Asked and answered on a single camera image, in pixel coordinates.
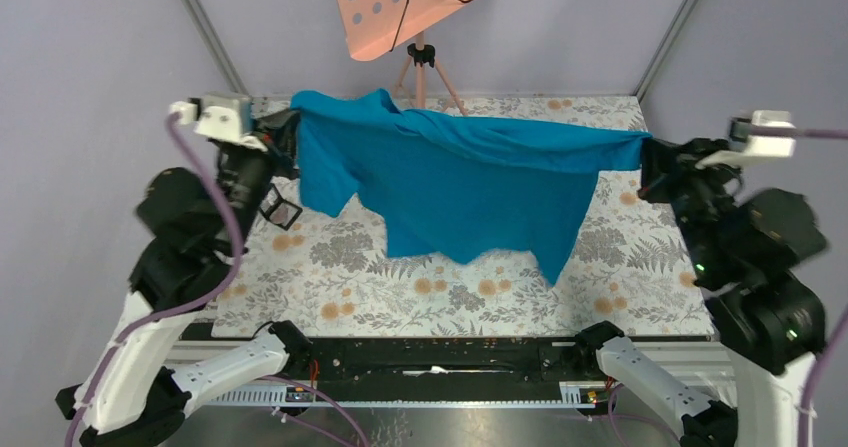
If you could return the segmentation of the blue t-shirt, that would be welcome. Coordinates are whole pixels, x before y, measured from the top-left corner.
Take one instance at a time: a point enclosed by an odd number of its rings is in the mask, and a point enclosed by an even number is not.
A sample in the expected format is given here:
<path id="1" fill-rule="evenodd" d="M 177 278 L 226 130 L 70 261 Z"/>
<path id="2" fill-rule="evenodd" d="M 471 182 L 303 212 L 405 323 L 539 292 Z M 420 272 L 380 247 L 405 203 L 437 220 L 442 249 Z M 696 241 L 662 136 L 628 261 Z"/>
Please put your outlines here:
<path id="1" fill-rule="evenodd" d="M 467 264 L 531 253 L 555 283 L 604 171 L 636 171 L 640 131 L 398 108 L 385 90 L 345 100 L 297 93 L 300 198 L 339 215 L 352 198 L 379 214 L 391 257 Z"/>

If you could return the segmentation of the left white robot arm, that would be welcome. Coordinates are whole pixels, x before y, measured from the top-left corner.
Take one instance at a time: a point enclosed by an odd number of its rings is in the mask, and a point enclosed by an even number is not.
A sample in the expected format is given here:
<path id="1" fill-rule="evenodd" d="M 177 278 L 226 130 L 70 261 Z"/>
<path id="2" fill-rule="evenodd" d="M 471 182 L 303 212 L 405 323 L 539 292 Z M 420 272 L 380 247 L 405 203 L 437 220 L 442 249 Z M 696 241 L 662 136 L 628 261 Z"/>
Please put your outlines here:
<path id="1" fill-rule="evenodd" d="M 235 280 L 274 178 L 297 175 L 298 123 L 291 109 L 253 118 L 173 108 L 165 127 L 187 163 L 154 177 L 137 206 L 152 238 L 130 274 L 119 322 L 88 379 L 55 398 L 69 421 L 66 445 L 156 446 L 216 397 L 312 366 L 311 342 L 289 321 L 192 366 L 165 364 L 186 328 Z"/>

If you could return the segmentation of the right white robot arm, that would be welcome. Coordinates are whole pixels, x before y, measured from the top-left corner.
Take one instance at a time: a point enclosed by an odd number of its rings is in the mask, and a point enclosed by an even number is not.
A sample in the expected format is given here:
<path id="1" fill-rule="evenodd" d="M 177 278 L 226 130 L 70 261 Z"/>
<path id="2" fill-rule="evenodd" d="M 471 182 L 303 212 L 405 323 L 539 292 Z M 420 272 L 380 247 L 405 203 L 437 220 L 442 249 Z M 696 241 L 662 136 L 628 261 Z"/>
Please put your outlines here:
<path id="1" fill-rule="evenodd" d="M 804 196 L 778 188 L 737 202 L 745 154 L 725 140 L 645 141 L 639 197 L 671 207 L 732 364 L 729 406 L 679 381 L 604 321 L 576 337 L 583 377 L 614 379 L 682 446 L 808 446 L 812 387 L 832 345 L 819 297 L 793 269 L 826 249 Z"/>

